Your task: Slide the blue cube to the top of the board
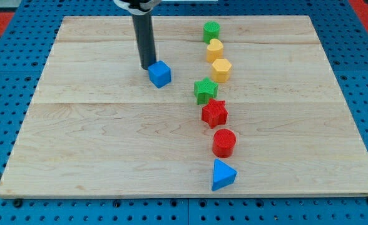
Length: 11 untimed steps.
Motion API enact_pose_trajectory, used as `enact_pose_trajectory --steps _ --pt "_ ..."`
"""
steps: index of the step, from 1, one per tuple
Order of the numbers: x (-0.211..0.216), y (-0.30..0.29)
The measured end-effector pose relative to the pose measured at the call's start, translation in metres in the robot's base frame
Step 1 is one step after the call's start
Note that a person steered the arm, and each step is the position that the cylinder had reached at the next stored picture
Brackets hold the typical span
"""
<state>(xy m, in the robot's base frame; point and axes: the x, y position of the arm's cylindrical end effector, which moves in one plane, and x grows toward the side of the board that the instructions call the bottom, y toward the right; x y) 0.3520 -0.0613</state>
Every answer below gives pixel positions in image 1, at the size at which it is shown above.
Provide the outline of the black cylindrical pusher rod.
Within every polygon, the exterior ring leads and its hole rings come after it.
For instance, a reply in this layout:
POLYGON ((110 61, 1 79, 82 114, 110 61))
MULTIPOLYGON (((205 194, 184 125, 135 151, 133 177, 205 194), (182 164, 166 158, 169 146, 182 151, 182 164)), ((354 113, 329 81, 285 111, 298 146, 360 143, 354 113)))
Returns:
POLYGON ((132 19, 141 67, 144 70, 148 70, 149 66, 156 63, 156 50, 151 11, 143 15, 133 14, 132 19))

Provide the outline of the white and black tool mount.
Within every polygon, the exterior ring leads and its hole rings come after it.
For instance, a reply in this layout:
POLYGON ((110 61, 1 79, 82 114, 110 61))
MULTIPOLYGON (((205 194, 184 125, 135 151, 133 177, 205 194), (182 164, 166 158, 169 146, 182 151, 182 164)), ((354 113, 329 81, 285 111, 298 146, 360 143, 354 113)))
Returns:
POLYGON ((144 15, 161 3, 161 0, 113 0, 113 2, 133 15, 144 15))

